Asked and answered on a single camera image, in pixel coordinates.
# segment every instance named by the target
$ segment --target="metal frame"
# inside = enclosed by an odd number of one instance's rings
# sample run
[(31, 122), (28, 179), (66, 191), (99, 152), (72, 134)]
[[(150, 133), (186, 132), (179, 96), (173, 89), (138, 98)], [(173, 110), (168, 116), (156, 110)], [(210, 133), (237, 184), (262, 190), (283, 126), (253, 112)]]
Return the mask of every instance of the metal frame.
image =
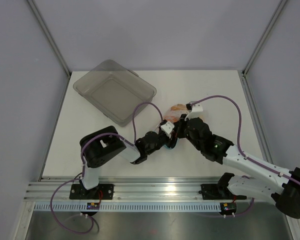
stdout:
[[(71, 71), (69, 70), (66, 61), (60, 53), (58, 46), (56, 45), (36, 3), (35, 0), (26, 0), (31, 8), (35, 18), (37, 19), (51, 49), (55, 53), (62, 68), (68, 76), (71, 77)], [(251, 69), (259, 53), (262, 51), (267, 39), (269, 38), (272, 30), (274, 29), (279, 17), (284, 11), (289, 0), (281, 0), (276, 10), (274, 11), (266, 29), (264, 30), (260, 40), (258, 41), (249, 61), (247, 62), (243, 71), (238, 71), (242, 89), (247, 101), (247, 105), (251, 114), (252, 122), (256, 130), (256, 135), (261, 148), (262, 156), (265, 160), (273, 163), (271, 157), (271, 150), (268, 145), (267, 136), (264, 131), (264, 127), (260, 116), (258, 114), (258, 108), (255, 104), (252, 90), (247, 80), (247, 73)], [(68, 89), (68, 85), (63, 93), (62, 101), (59, 107), (58, 117), (55, 123), (53, 134), (55, 132), (58, 118), (62, 109), (64, 98)], [(19, 224), (16, 229), (14, 239), (25, 239), (30, 224), (30, 219), (35, 208), (35, 202), (47, 201), (50, 199), (53, 191), (60, 185), (72, 179), (69, 177), (45, 177), (42, 178), (43, 170), (48, 157), (49, 148), (51, 146), (53, 134), (48, 147), (46, 158), (42, 166), (42, 171), (39, 177), (39, 182), (30, 182), (23, 203), (22, 216), (19, 219)], [(199, 194), (200, 184), (202, 183), (216, 183), (218, 178), (101, 178), (102, 183), (115, 184), (114, 203), (134, 203), (134, 202), (172, 202), (172, 203), (200, 203), (203, 202), (201, 195)], [(69, 202), (70, 185), (66, 185), (55, 196), (56, 202)], [(300, 220), (290, 217), (286, 218), (287, 227), (290, 228), (293, 239), (300, 240)]]
[(45, 170), (46, 162), (47, 162), (47, 159), (48, 159), (49, 151), (50, 151), (50, 148), (51, 148), (52, 140), (53, 140), (54, 135), (55, 135), (55, 131), (56, 131), (58, 120), (59, 120), (60, 113), (61, 113), (61, 109), (62, 109), (62, 106), (64, 104), (66, 93), (67, 93), (67, 90), (68, 90), (68, 87), (69, 87), (69, 82), (70, 82), (70, 77), (69, 77), (69, 79), (66, 83), (66, 86), (64, 88), (64, 91), (62, 93), (62, 98), (61, 98), (61, 101), (59, 103), (58, 114), (57, 114), (57, 117), (56, 117), (56, 120), (55, 120), (55, 124), (54, 124), (54, 127), (53, 127), (51, 137), (50, 137), (50, 142), (49, 142), (48, 148), (47, 148), (46, 153), (45, 153), (45, 157), (44, 157), (44, 161), (43, 161), (43, 164), (42, 164), (41, 172), (40, 172), (40, 175), (38, 176), (38, 181), (41, 181), (41, 178), (44, 174), (44, 170)]
[(255, 49), (253, 50), (253, 53), (252, 53), (250, 59), (248, 60), (246, 66), (243, 70), (243, 75), (245, 77), (247, 76), (249, 70), (251, 69), (252, 65), (254, 64), (255, 60), (257, 59), (259, 53), (263, 49), (265, 43), (267, 42), (267, 39), (269, 38), (272, 30), (274, 29), (276, 23), (278, 22), (279, 17), (281, 16), (281, 14), (284, 11), (288, 2), (289, 2), (289, 0), (281, 0), (279, 2), (278, 6), (276, 7), (268, 25), (266, 26), (265, 30), (263, 31), (260, 40), (258, 41)]
[(42, 14), (40, 13), (40, 11), (38, 9), (37, 4), (35, 3), (35, 0), (26, 0), (26, 2), (28, 3), (29, 7), (31, 8), (35, 19), (39, 23), (39, 26), (42, 29), (44, 36), (46, 37), (52, 51), (54, 52), (56, 58), (58, 59), (59, 63), (61, 64), (65, 74), (70, 79), (71, 71), (69, 70), (68, 65), (67, 65), (64, 57), (62, 56), (55, 40), (53, 39), (45, 21), (44, 21), (44, 18), (42, 17)]

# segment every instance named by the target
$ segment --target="white tabletop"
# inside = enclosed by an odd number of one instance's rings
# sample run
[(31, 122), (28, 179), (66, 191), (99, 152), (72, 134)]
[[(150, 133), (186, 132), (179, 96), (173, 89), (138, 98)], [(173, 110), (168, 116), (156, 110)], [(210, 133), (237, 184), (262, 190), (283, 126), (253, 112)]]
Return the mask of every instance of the white tabletop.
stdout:
[[(235, 70), (156, 70), (135, 71), (157, 89), (153, 98), (162, 114), (175, 104), (186, 104), (211, 95), (225, 95), (237, 102), (242, 111), (242, 148), (262, 158), (238, 72)], [(84, 136), (113, 125), (118, 133), (133, 142), (132, 123), (119, 127), (81, 97), (73, 84), (86, 71), (73, 72), (57, 122), (43, 176), (75, 176), (82, 171), (79, 141)], [(237, 142), (238, 112), (225, 99), (202, 103), (204, 120), (219, 136)], [(158, 112), (147, 106), (136, 118), (137, 137), (143, 137), (160, 122)], [(219, 177), (229, 172), (243, 173), (203, 157), (186, 139), (179, 139), (175, 149), (164, 147), (148, 160), (132, 165), (116, 156), (101, 167), (102, 177)]]

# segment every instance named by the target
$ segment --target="transparent plastic tray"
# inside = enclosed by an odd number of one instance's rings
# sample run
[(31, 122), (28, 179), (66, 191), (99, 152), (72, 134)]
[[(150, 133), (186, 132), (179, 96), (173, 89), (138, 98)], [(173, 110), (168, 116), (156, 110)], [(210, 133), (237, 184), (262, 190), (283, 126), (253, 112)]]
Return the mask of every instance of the transparent plastic tray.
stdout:
[[(121, 127), (132, 120), (135, 107), (151, 102), (155, 87), (113, 60), (106, 60), (73, 84), (73, 88)], [(146, 105), (138, 108), (139, 114)]]

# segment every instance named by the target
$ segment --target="gray wall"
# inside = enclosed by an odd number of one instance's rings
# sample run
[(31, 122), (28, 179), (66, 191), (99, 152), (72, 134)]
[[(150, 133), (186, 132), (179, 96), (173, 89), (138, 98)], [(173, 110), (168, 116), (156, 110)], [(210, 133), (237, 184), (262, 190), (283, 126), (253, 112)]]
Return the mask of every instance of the gray wall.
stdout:
[(0, 240), (39, 176), (67, 78), (25, 0), (0, 0)]
[(274, 161), (300, 168), (300, 0), (288, 3), (248, 82)]
[(72, 71), (242, 70), (279, 0), (36, 0)]

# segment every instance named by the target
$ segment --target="purple cable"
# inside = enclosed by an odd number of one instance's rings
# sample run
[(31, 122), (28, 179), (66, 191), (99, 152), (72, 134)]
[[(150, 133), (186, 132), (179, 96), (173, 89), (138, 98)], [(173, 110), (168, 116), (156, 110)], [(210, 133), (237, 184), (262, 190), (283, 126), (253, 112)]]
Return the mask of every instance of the purple cable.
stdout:
[[(266, 170), (268, 170), (268, 171), (270, 171), (270, 172), (272, 172), (272, 173), (274, 173), (274, 174), (276, 174), (276, 175), (280, 175), (280, 172), (279, 172), (279, 171), (273, 170), (272, 168), (270, 168), (270, 167), (268, 167), (268, 166), (266, 166), (266, 165), (263, 165), (262, 163), (260, 163), (260, 162), (258, 162), (258, 161), (256, 161), (256, 160), (252, 159), (252, 158), (249, 157), (249, 156), (247, 157), (247, 156), (245, 155), (244, 151), (242, 150), (242, 148), (241, 148), (241, 146), (240, 146), (240, 135), (241, 135), (241, 125), (242, 125), (242, 114), (241, 114), (241, 111), (240, 111), (240, 108), (239, 108), (238, 104), (237, 104), (235, 101), (233, 101), (231, 98), (229, 98), (229, 97), (227, 97), (227, 96), (223, 96), (223, 95), (213, 95), (213, 96), (205, 97), (205, 98), (203, 98), (203, 99), (201, 99), (201, 100), (199, 100), (199, 101), (195, 101), (195, 102), (191, 103), (191, 106), (196, 105), (196, 104), (198, 104), (198, 103), (201, 103), (201, 102), (203, 102), (203, 101), (205, 101), (205, 100), (214, 99), (214, 98), (222, 98), (222, 99), (227, 99), (227, 100), (229, 100), (231, 103), (233, 103), (233, 105), (236, 107), (236, 109), (237, 109), (237, 111), (238, 111), (238, 113), (239, 113), (239, 127), (238, 127), (238, 133), (237, 133), (237, 139), (236, 139), (236, 141), (237, 141), (237, 146), (238, 146), (238, 149), (239, 149), (239, 152), (241, 153), (241, 155), (242, 155), (243, 157), (245, 157), (246, 159), (248, 159), (250, 162), (253, 162), (254, 164), (256, 164), (256, 165), (258, 165), (258, 166), (260, 166), (260, 167), (262, 167), (262, 168), (264, 168), (264, 169), (266, 169)], [(300, 182), (299, 182), (298, 180), (295, 180), (294, 178), (292, 178), (292, 177), (290, 177), (290, 176), (288, 176), (288, 175), (286, 175), (286, 174), (283, 174), (283, 177), (285, 177), (285, 178), (288, 179), (288, 180), (291, 180), (292, 182), (294, 182), (294, 183), (296, 183), (296, 184), (298, 184), (298, 185), (300, 186)]]
[(136, 114), (137, 109), (138, 109), (141, 105), (144, 105), (144, 104), (150, 104), (150, 105), (154, 106), (155, 109), (157, 109), (158, 112), (159, 112), (159, 114), (160, 114), (161, 122), (164, 121), (164, 118), (162, 117), (162, 113), (161, 113), (160, 109), (159, 109), (156, 105), (154, 105), (152, 102), (145, 101), (145, 102), (142, 102), (142, 103), (138, 104), (138, 105), (134, 108), (133, 113), (132, 113), (132, 126), (133, 126), (133, 131), (134, 131), (134, 141), (133, 141), (133, 142), (134, 142), (134, 143), (135, 143), (136, 140), (137, 140), (137, 130), (136, 130), (136, 124), (135, 124), (135, 114)]
[(56, 216), (56, 214), (55, 214), (55, 211), (54, 211), (54, 209), (53, 209), (53, 204), (52, 204), (53, 199), (54, 199), (54, 197), (55, 197), (57, 191), (58, 191), (60, 188), (62, 188), (62, 187), (63, 187), (64, 185), (66, 185), (66, 184), (73, 183), (74, 181), (78, 181), (78, 180), (79, 180), (79, 178), (71, 179), (71, 180), (69, 180), (69, 181), (66, 181), (66, 182), (62, 183), (60, 186), (58, 186), (58, 187), (56, 188), (56, 190), (53, 192), (53, 194), (52, 194), (52, 196), (51, 196), (51, 199), (50, 199), (50, 211), (51, 211), (51, 213), (52, 213), (52, 216), (53, 216), (54, 220), (56, 221), (56, 223), (57, 223), (61, 228), (65, 229), (65, 230), (67, 230), (67, 231), (69, 231), (69, 232), (71, 232), (71, 233), (73, 233), (73, 234), (80, 234), (80, 235), (83, 235), (83, 234), (89, 233), (89, 232), (92, 230), (92, 228), (94, 227), (95, 219), (94, 219), (93, 217), (89, 216), (89, 215), (87, 216), (87, 217), (91, 220), (91, 227), (90, 227), (87, 231), (75, 231), (75, 230), (72, 230), (72, 229), (66, 227), (65, 225), (63, 225), (63, 224), (58, 220), (58, 218), (57, 218), (57, 216)]
[[(69, 217), (67, 217), (64, 221), (62, 221), (62, 224), (65, 224), (66, 222), (68, 222), (69, 220), (71, 220), (71, 219), (73, 219), (73, 218), (76, 218), (76, 217), (82, 217), (82, 215), (81, 214), (76, 214), (76, 215), (72, 215), (72, 216), (69, 216)], [(94, 223), (95, 223), (95, 225), (97, 226), (97, 228), (98, 228), (98, 231), (97, 232), (99, 232), (100, 231), (100, 227), (99, 227), (99, 224), (98, 224), (98, 222), (93, 218), (93, 221), (94, 221)], [(40, 227), (40, 230), (43, 232), (52, 232), (52, 231), (54, 231), (54, 230), (56, 230), (57, 228), (58, 228), (58, 226), (56, 226), (56, 227), (54, 227), (54, 228), (52, 228), (52, 229), (48, 229), (48, 230), (43, 230), (42, 228), (41, 228), (41, 224), (39, 224), (39, 227)]]
[(86, 148), (88, 147), (88, 145), (89, 145), (90, 143), (92, 143), (94, 140), (96, 140), (96, 139), (98, 139), (98, 138), (101, 138), (101, 137), (104, 137), (104, 136), (116, 136), (116, 137), (120, 138), (121, 140), (125, 141), (125, 142), (126, 142), (127, 144), (129, 144), (130, 146), (134, 146), (133, 143), (131, 143), (131, 142), (129, 142), (128, 140), (126, 140), (123, 136), (121, 136), (121, 135), (119, 135), (119, 134), (117, 134), (117, 133), (113, 133), (113, 132), (102, 133), (102, 134), (99, 134), (99, 135), (97, 135), (97, 136), (91, 138), (91, 139), (83, 146), (83, 148), (81, 149), (80, 157), (81, 157), (81, 160), (82, 160), (82, 163), (83, 163), (83, 167), (82, 167), (82, 177), (85, 176), (85, 170), (86, 170), (85, 165), (84, 165), (84, 164), (86, 163), (86, 161), (85, 161), (85, 159), (84, 159), (84, 151), (86, 150)]

